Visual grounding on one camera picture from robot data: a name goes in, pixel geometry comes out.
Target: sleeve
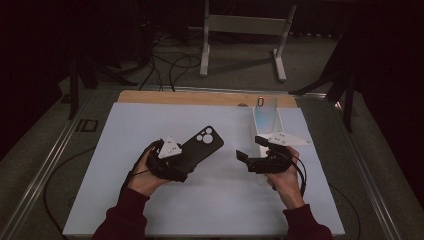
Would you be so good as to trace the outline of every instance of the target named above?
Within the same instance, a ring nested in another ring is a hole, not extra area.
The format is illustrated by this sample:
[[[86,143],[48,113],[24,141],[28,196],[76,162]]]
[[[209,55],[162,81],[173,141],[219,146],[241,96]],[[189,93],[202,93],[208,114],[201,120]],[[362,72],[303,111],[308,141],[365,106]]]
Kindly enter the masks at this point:
[[[106,213],[105,221],[97,228],[93,240],[144,240],[147,219],[143,215],[146,197],[126,188],[118,204]]]
[[[283,213],[289,225],[287,240],[333,239],[330,229],[315,220],[309,204],[292,210],[284,210]]]

